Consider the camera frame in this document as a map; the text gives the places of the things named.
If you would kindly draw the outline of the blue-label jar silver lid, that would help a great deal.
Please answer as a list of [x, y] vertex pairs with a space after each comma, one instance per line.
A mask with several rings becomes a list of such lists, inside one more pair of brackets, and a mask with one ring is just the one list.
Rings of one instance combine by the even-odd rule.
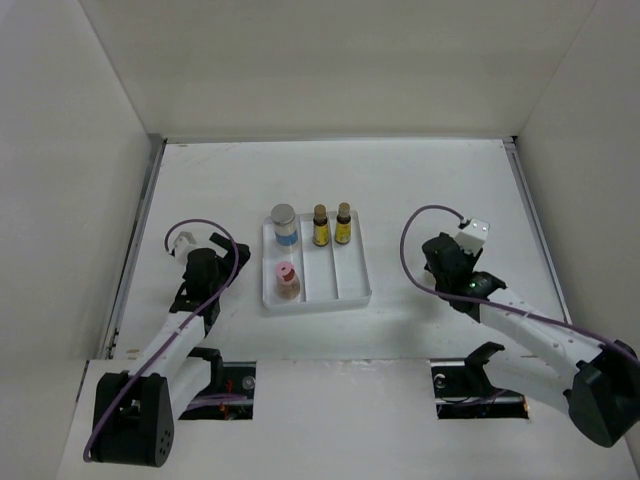
[[277, 245], [288, 253], [299, 245], [297, 217], [294, 208], [285, 203], [275, 205], [271, 210], [274, 237]]

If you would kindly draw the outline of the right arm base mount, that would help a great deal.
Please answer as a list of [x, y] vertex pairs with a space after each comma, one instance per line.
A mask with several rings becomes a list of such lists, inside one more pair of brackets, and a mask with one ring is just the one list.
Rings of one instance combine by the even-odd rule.
[[465, 358], [431, 362], [439, 420], [529, 419], [525, 397], [494, 387], [484, 371], [491, 358], [504, 349], [498, 343], [486, 342]]

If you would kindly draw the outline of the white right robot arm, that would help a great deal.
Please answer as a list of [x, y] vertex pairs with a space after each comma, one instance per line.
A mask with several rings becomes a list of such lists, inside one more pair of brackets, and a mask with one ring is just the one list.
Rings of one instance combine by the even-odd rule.
[[537, 359], [526, 365], [504, 346], [486, 343], [469, 354], [464, 384], [483, 396], [506, 388], [566, 414], [590, 441], [610, 448], [639, 420], [639, 357], [620, 340], [610, 341], [552, 319], [522, 301], [505, 282], [475, 265], [446, 233], [422, 246], [435, 291], [456, 311], [501, 332]]

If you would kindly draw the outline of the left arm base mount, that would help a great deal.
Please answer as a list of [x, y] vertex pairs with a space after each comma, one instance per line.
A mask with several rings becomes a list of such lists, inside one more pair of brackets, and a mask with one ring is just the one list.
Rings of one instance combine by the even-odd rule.
[[255, 362], [227, 362], [219, 350], [194, 348], [189, 358], [205, 360], [211, 380], [187, 406], [180, 420], [252, 420], [257, 383]]

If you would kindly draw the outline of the pink-cap spice bottle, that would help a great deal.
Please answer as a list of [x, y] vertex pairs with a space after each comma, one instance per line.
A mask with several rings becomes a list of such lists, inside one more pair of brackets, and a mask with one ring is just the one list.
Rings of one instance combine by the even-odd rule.
[[295, 266], [288, 261], [279, 262], [275, 267], [276, 293], [287, 301], [297, 299], [301, 292], [301, 284]]

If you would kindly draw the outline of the brown bottle yellow label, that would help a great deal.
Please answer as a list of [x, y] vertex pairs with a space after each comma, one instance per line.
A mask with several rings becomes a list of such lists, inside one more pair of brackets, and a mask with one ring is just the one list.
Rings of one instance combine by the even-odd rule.
[[313, 235], [312, 241], [318, 247], [324, 247], [329, 244], [329, 221], [326, 207], [323, 204], [317, 204], [313, 212]]

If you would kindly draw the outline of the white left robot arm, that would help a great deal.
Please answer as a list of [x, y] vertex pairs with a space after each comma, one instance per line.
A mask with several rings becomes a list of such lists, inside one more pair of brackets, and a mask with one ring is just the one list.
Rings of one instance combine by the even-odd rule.
[[106, 373], [96, 386], [87, 463], [159, 468], [185, 413], [227, 410], [249, 398], [225, 376], [220, 352], [202, 347], [220, 314], [220, 297], [251, 257], [247, 245], [214, 233], [200, 246], [183, 232], [171, 255], [184, 267], [167, 319], [129, 368]]

